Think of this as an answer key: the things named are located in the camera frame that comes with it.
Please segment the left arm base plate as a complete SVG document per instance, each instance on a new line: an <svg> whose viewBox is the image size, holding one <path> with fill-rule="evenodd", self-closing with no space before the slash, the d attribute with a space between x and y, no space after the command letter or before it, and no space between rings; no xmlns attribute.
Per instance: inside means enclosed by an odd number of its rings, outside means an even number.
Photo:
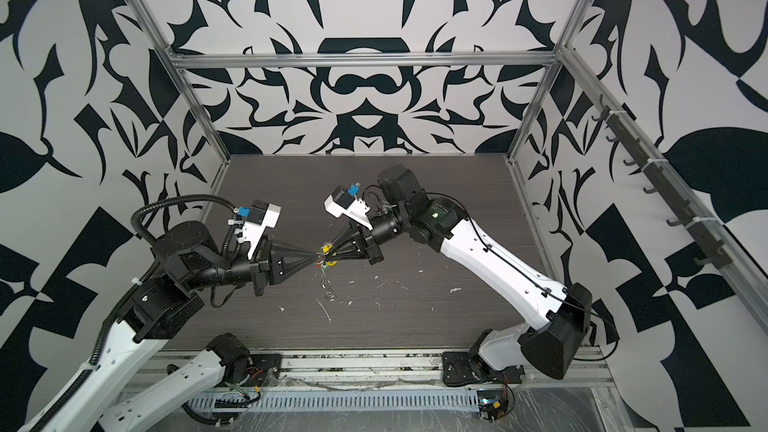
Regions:
<svg viewBox="0 0 768 432"><path fill-rule="evenodd" d="M251 354L246 367L245 388L263 387L276 382L281 375L283 355L280 353Z"/></svg>

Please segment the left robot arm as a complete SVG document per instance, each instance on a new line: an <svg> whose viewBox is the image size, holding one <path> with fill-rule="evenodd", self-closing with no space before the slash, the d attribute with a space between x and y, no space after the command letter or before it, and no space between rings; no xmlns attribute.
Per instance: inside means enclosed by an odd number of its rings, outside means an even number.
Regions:
<svg viewBox="0 0 768 432"><path fill-rule="evenodd" d="M145 431L199 393L248 382L250 351L224 333L186 364L133 398L117 395L134 374L203 306L199 290L253 285L262 295L314 263L315 253L275 243L263 224L237 225L247 251L225 254L199 221L183 222L157 239L154 262L135 280L102 324L89 359L25 431Z"/></svg>

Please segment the large wire keyring red sleeve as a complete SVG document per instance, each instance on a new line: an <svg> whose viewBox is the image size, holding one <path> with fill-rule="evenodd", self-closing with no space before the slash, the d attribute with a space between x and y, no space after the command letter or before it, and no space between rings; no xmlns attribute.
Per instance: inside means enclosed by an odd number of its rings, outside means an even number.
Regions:
<svg viewBox="0 0 768 432"><path fill-rule="evenodd" d="M325 299L329 302L333 302L336 299L336 294L334 292L331 280L328 278L328 271L332 267L334 267L337 263L333 266L329 266L328 264L325 264L323 262L323 257L324 255L321 253L321 249L320 249L320 251L317 253L316 266L320 270L321 286L325 293Z"/></svg>

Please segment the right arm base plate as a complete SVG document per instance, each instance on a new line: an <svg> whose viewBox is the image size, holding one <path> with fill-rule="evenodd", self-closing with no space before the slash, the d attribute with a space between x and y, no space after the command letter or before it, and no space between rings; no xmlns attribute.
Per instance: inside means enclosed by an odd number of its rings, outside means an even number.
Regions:
<svg viewBox="0 0 768 432"><path fill-rule="evenodd" d="M477 353L443 352L441 354L441 380L447 387L464 387L475 384L521 384L525 374L520 365L496 371L487 365Z"/></svg>

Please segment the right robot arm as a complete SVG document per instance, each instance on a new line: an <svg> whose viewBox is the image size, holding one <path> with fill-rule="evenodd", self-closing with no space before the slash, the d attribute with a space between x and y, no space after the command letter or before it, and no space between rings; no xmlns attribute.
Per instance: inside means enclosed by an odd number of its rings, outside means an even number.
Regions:
<svg viewBox="0 0 768 432"><path fill-rule="evenodd" d="M372 211L358 185L338 186L324 201L346 227L321 249L321 264L383 261L382 247L402 235L462 265L505 299L522 324L489 329L443 368L446 385L460 387L501 380L511 368L528 365L561 380L594 320L617 341L612 320L592 308L592 294L579 283L564 285L537 271L489 236L467 208L447 194L426 191L402 165L381 172L374 184L379 207Z"/></svg>

